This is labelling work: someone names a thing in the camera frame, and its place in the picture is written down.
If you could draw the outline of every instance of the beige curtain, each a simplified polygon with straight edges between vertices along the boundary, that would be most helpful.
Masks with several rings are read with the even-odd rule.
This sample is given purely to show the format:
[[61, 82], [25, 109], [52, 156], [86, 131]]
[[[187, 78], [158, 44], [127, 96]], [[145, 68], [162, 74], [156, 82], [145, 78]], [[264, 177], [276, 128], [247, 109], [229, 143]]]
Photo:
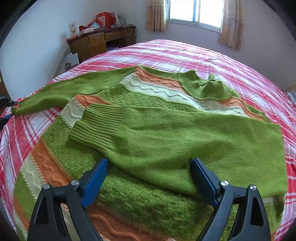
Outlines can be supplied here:
[[148, 0], [146, 30], [166, 31], [166, 0]]
[[242, 44], [243, 28], [242, 0], [224, 0], [224, 15], [219, 42], [239, 51]]

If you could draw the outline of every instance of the cable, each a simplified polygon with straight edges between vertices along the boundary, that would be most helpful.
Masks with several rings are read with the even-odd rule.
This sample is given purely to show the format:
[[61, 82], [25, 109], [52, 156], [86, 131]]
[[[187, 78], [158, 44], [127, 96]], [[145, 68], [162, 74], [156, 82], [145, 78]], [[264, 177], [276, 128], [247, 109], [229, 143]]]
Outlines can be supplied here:
[[137, 30], [137, 27], [135, 27], [135, 30], [136, 30], [135, 42], [136, 42], [139, 31]]
[[124, 25], [124, 31], [125, 31], [126, 35], [131, 35], [132, 32], [133, 32], [133, 30], [132, 30], [131, 28], [127, 27], [127, 28], [131, 31], [131, 32], [128, 34], [128, 33], [126, 32], [126, 27], [127, 27], [127, 26]]

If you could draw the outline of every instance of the desk drawer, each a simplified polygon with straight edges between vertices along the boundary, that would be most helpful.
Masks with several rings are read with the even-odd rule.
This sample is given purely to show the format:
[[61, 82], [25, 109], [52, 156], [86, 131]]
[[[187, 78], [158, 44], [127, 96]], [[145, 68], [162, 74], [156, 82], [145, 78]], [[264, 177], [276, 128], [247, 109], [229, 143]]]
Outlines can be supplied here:
[[104, 42], [94, 45], [94, 46], [91, 46], [91, 47], [89, 47], [89, 58], [94, 57], [94, 56], [101, 54], [101, 53], [106, 53], [106, 52], [107, 52], [107, 48], [106, 48], [106, 44]]
[[116, 33], [117, 33], [118, 38], [124, 38], [124, 35], [125, 35], [125, 31], [124, 30], [123, 31], [118, 31]]
[[124, 38], [124, 31], [117, 31], [117, 32], [110, 32], [110, 33], [105, 33], [105, 39], [120, 39]]
[[89, 35], [89, 46], [94, 46], [104, 42], [104, 33]]
[[110, 32], [110, 33], [105, 33], [105, 39], [116, 39], [118, 37], [117, 32]]

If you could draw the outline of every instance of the sweater sleeve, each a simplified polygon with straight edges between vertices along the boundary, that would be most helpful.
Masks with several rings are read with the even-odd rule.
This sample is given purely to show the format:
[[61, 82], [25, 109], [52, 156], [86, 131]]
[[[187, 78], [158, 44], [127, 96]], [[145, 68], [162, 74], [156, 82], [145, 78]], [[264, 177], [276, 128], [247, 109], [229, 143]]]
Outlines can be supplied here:
[[133, 72], [134, 67], [99, 71], [80, 75], [70, 80], [51, 83], [37, 93], [25, 98], [18, 108], [12, 107], [15, 115], [27, 115], [52, 107], [64, 108], [77, 94], [93, 94], [107, 89]]
[[262, 196], [285, 194], [280, 126], [252, 118], [151, 107], [91, 104], [69, 138], [149, 183], [196, 196], [190, 161], [199, 157], [221, 180]]

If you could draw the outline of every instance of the pink plaid bedspread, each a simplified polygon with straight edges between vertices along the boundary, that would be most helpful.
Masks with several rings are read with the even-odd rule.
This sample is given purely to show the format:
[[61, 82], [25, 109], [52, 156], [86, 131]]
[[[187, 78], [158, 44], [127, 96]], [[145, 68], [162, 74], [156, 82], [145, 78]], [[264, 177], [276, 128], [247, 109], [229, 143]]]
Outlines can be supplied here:
[[[214, 74], [236, 90], [246, 103], [264, 111], [273, 123], [281, 125], [288, 191], [281, 226], [276, 236], [276, 240], [279, 240], [296, 217], [296, 111], [284, 92], [255, 70], [223, 54], [170, 40], [139, 43], [92, 57], [56, 77], [51, 83], [92, 71], [125, 68], [137, 64], [169, 72], [194, 69], [197, 75], [204, 79], [209, 74]], [[31, 115], [13, 116], [0, 133], [0, 192], [10, 217], [13, 189], [19, 168], [60, 111], [60, 108], [51, 108]], [[8, 113], [10, 108], [7, 108], [3, 115]]]

